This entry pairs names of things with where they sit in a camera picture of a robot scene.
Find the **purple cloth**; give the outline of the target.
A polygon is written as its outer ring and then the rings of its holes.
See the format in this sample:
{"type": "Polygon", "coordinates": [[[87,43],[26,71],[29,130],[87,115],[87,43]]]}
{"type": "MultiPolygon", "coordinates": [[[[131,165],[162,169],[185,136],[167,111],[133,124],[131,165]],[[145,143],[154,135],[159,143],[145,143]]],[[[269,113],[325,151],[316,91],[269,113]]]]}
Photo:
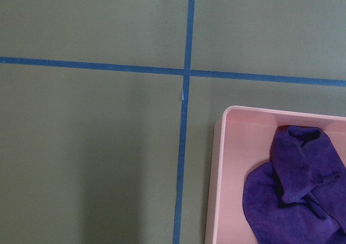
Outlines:
{"type": "Polygon", "coordinates": [[[245,180],[242,206],[258,243],[345,243],[345,166],[329,136],[279,129],[270,160],[245,180]]]}

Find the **pink plastic bin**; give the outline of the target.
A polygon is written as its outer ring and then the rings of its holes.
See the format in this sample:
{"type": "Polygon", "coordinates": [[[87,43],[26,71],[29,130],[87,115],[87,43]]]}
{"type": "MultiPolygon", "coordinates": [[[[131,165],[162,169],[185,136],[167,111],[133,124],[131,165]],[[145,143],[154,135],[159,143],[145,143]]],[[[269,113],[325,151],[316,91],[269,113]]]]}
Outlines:
{"type": "Polygon", "coordinates": [[[230,106],[214,127],[205,243],[256,243],[244,216],[247,174],[269,161],[279,126],[319,127],[345,160],[345,117],[230,106]]]}

